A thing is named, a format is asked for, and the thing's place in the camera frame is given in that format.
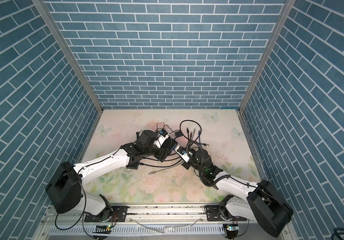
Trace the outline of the black network switch blue ports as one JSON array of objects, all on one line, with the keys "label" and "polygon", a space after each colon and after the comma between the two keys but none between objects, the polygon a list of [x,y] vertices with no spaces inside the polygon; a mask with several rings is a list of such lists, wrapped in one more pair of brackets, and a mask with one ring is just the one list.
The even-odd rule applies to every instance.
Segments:
[{"label": "black network switch blue ports", "polygon": [[139,167],[139,162],[130,163],[126,166],[127,169],[137,170]]}]

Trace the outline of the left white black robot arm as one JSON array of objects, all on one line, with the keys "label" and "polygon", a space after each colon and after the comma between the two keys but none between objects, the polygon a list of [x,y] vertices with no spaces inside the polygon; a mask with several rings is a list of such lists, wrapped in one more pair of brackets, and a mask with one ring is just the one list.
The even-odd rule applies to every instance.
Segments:
[{"label": "left white black robot arm", "polygon": [[177,144],[166,130],[144,130],[137,133],[134,142],[124,144],[110,154],[84,163],[61,163],[49,181],[46,193],[58,214],[80,210],[101,222],[109,221],[113,214],[111,204],[103,195],[87,193],[85,185],[118,168],[136,170],[141,160],[149,156],[164,162]]}]

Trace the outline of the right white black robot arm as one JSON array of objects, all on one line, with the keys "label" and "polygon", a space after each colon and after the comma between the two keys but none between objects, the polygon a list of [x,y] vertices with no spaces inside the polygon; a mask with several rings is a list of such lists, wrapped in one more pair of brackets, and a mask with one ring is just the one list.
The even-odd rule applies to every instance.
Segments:
[{"label": "right white black robot arm", "polygon": [[224,218],[240,216],[251,219],[275,238],[291,221],[293,209],[270,182],[249,182],[233,177],[215,166],[206,150],[177,147],[175,152],[185,161],[186,169],[192,167],[198,171],[205,186],[229,193],[221,202]]}]

